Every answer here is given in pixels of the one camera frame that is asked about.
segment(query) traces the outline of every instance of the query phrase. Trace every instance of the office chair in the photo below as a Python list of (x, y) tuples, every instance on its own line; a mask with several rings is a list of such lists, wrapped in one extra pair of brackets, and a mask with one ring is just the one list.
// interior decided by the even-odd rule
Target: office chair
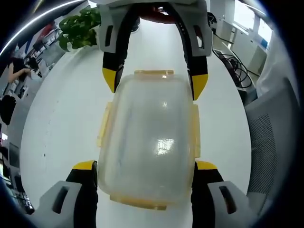
[(257, 215), (271, 205), (294, 156), (300, 108), (288, 79), (245, 106), (251, 137), (247, 196)]

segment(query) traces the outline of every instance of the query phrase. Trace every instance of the window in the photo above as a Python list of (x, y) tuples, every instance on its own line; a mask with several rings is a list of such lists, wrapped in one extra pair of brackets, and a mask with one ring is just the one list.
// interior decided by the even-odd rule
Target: window
[(270, 42), (272, 30), (271, 28), (262, 20), (260, 19), (260, 27), (258, 28), (257, 32), (267, 43)]
[(235, 1), (234, 21), (246, 29), (253, 29), (255, 13), (240, 1)]
[(91, 6), (91, 8), (97, 7), (97, 3), (95, 3), (95, 2), (91, 2), (91, 1), (88, 0), (88, 3)]
[(5, 133), (2, 133), (1, 137), (2, 137), (2, 140), (7, 140), (8, 139), (8, 136)]

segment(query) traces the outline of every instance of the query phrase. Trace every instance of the transparent plastic container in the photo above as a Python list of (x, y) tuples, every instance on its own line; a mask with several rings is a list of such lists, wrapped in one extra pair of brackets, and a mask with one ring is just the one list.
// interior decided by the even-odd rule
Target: transparent plastic container
[(114, 95), (98, 162), (98, 185), (112, 200), (166, 206), (190, 194), (193, 100), (177, 75), (124, 77)]

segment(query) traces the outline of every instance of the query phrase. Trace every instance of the hand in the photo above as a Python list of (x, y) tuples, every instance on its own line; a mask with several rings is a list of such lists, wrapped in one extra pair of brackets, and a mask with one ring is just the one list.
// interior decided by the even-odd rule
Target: hand
[(174, 18), (172, 16), (163, 14), (162, 10), (157, 7), (140, 5), (137, 8), (137, 13), (139, 17), (145, 20), (150, 20), (163, 24), (175, 23)]
[(24, 68), (23, 72), (26, 73), (26, 74), (29, 74), (30, 73), (30, 69)]

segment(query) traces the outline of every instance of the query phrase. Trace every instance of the ceiling light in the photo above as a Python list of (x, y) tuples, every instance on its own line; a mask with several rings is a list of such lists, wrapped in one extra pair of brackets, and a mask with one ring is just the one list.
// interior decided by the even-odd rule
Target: ceiling light
[(16, 39), (16, 37), (18, 35), (20, 35), (21, 32), (23, 32), (27, 27), (29, 27), (31, 24), (33, 24), (34, 22), (36, 22), (37, 20), (39, 20), (40, 18), (42, 18), (43, 16), (61, 8), (61, 7), (64, 7), (64, 6), (67, 6), (67, 5), (70, 5), (70, 4), (73, 4), (73, 3), (76, 3), (76, 2), (79, 2), (79, 1), (84, 1), (84, 0), (74, 0), (74, 1), (69, 1), (67, 3), (64, 3), (64, 4), (61, 4), (59, 6), (56, 6), (52, 9), (49, 9), (48, 11), (42, 13), (41, 15), (37, 16), (36, 18), (34, 18), (33, 20), (31, 20), (29, 23), (27, 23), (24, 27), (22, 27), (8, 42), (7, 44), (4, 46), (4, 48), (2, 49), (2, 51), (0, 52), (0, 56), (3, 54), (3, 52), (7, 49), (7, 47), (13, 42), (14, 39)]
[(264, 15), (266, 16), (266, 14), (265, 14), (264, 12), (260, 11), (260, 10), (257, 9), (256, 7), (250, 6), (250, 5), (245, 4), (245, 3), (244, 3), (244, 5), (246, 5), (247, 7), (251, 8), (251, 9), (253, 9), (253, 10), (256, 10), (256, 11), (258, 11), (259, 13), (264, 14)]

